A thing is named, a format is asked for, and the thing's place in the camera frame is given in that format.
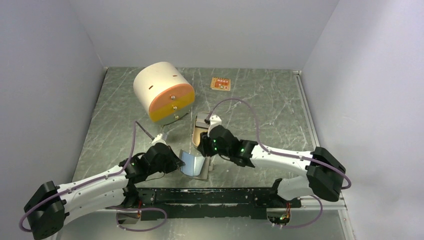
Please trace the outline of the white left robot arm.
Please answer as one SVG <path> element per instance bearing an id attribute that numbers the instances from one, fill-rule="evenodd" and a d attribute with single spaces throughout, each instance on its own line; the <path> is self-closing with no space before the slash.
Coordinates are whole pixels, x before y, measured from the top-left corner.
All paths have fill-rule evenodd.
<path id="1" fill-rule="evenodd" d="M 184 166 L 169 145 L 157 143 L 146 152 L 131 154 L 109 170 L 83 180 L 55 185 L 42 184 L 24 207 L 22 231 L 35 240 L 56 234 L 64 225 L 104 208 L 137 207 L 140 202 L 136 184 L 155 173 L 168 174 Z"/>

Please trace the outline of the gold oval tray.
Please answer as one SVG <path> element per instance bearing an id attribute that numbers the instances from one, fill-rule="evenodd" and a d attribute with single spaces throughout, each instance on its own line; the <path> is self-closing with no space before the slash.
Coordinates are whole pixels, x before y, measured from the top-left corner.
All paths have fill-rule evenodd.
<path id="1" fill-rule="evenodd" d="M 204 155 L 205 152 L 209 151 L 212 147 L 211 138 L 208 136 L 209 129 L 195 128 L 195 119 L 194 127 L 192 134 L 192 142 L 195 148 Z"/>

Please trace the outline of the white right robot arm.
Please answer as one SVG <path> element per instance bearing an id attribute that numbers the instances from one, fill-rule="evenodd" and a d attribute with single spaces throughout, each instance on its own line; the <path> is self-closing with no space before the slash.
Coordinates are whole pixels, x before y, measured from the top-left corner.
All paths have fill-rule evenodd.
<path id="1" fill-rule="evenodd" d="M 325 148 L 313 151 L 291 151 L 260 145 L 254 140 L 237 139 L 228 129 L 217 125 L 196 134 L 196 149 L 204 157 L 221 155 L 240 166 L 288 171 L 290 179 L 276 180 L 270 202 L 282 207 L 298 197 L 315 195 L 328 202 L 337 202 L 343 185 L 345 167 Z"/>

